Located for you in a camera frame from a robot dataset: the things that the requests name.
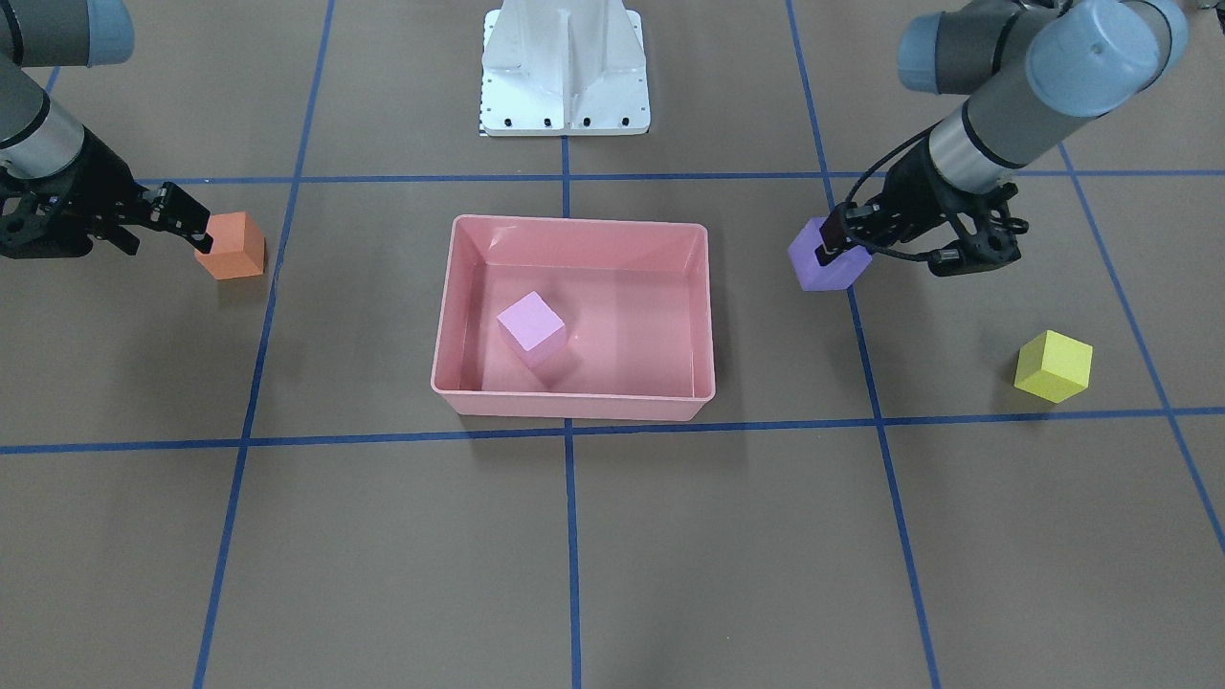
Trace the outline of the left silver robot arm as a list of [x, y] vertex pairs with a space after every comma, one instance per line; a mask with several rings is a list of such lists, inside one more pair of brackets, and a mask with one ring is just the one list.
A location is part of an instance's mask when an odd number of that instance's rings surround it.
[[1017, 170], [1169, 72], [1189, 45], [1174, 1], [971, 1], [907, 26], [907, 89], [960, 94], [958, 108], [876, 161], [883, 188], [804, 227], [789, 249], [809, 291], [840, 291], [872, 257], [938, 278], [1019, 260], [1029, 224], [1011, 213]]

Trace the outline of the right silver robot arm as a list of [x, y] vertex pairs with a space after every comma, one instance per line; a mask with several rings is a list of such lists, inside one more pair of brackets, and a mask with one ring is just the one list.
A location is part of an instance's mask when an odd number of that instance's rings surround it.
[[135, 226], [209, 253], [209, 210], [170, 181], [136, 183], [127, 162], [28, 74], [126, 63], [135, 47], [127, 5], [5, 1], [1, 11], [4, 257], [83, 257], [98, 240], [135, 255]]

